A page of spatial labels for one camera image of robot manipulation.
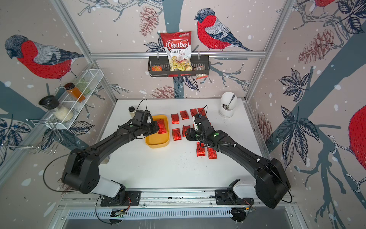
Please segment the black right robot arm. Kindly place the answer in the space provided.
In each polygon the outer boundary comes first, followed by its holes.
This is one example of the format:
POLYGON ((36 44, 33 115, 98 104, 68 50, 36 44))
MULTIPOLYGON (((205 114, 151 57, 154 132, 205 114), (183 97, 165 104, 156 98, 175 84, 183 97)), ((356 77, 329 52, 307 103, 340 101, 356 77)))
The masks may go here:
POLYGON ((246 149, 226 132, 215 130, 204 115, 196 114, 193 121, 194 128, 186 131, 186 139, 227 155, 245 168, 256 180, 254 188, 257 197, 267 207, 274 209, 289 193, 291 186, 279 160, 269 160, 246 149))

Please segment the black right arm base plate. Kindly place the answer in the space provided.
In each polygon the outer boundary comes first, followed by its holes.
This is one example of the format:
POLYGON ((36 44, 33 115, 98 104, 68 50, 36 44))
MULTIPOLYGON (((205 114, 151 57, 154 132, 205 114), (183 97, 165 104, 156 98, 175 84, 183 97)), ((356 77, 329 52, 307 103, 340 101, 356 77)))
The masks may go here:
POLYGON ((235 194, 234 186, 238 185, 240 181, 240 179, 236 179, 226 189, 216 189, 214 196, 211 196, 215 199, 216 205, 253 205, 253 198, 239 197, 235 194))

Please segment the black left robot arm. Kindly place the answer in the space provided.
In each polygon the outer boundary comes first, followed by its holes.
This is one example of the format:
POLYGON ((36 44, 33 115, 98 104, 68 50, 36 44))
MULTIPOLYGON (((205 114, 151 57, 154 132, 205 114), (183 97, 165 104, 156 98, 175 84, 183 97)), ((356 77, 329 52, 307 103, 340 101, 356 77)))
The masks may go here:
POLYGON ((62 182, 83 194, 99 194, 124 199, 123 185, 101 177, 99 165, 125 144, 158 132, 158 124, 148 110, 137 110, 134 118, 119 126, 102 141, 87 149, 74 149, 68 156, 62 182))

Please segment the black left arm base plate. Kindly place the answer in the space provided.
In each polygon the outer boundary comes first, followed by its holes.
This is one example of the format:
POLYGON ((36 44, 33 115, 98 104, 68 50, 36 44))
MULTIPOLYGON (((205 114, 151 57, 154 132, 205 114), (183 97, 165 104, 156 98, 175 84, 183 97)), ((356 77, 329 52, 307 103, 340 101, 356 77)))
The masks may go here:
POLYGON ((101 207, 135 207, 139 205, 142 192, 140 190, 129 190, 125 186, 121 186, 116 197, 111 198, 102 196, 101 207))

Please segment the red foil tea bag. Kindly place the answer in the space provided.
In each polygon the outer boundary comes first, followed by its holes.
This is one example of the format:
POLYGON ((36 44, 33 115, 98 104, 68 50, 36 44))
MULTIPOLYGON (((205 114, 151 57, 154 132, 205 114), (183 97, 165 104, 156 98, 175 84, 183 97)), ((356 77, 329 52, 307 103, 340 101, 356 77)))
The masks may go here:
POLYGON ((180 128, 175 128, 172 130, 173 141, 178 141, 182 139, 180 128))
POLYGON ((199 156, 205 156, 205 145, 203 143, 197 142, 196 143, 196 155, 199 156))
POLYGON ((196 108, 190 109, 191 116, 194 117, 196 114, 198 114, 198 110, 196 108))
POLYGON ((217 159, 217 152, 213 148, 207 148, 207 151, 209 159, 217 159))
POLYGON ((183 126, 183 128, 182 128, 182 137, 186 137, 186 132, 190 128, 191 128, 191 126, 183 126))
POLYGON ((180 111, 180 115, 181 115, 181 119, 182 119, 182 120, 187 120, 187 119, 189 119, 189 114, 188 114, 188 112, 187 112, 186 110, 184 110, 184 111, 180 111))
POLYGON ((178 114, 172 114, 171 115, 172 124, 179 124, 180 119, 178 114))
POLYGON ((157 124, 159 127, 158 134, 165 134, 167 133, 166 127, 165 127, 165 121, 163 119, 157 120, 157 124))
POLYGON ((203 107, 203 108, 198 108, 198 113, 199 113, 200 115, 204 115, 204 116, 206 116, 206 108, 205 108, 205 107, 203 107))

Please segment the yellow plastic storage box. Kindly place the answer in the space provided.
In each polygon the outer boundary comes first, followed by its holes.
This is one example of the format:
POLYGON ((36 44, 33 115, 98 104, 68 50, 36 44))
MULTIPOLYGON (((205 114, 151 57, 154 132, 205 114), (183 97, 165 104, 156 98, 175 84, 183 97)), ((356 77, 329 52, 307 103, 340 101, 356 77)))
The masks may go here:
POLYGON ((154 121, 158 121, 161 119, 164 120, 166 133, 163 133, 163 134, 155 133, 153 135, 148 136, 145 139, 145 143, 150 148, 163 148, 163 147, 166 147, 169 145, 170 130, 169 130, 168 117, 166 115, 162 115, 162 114, 153 116, 154 121))

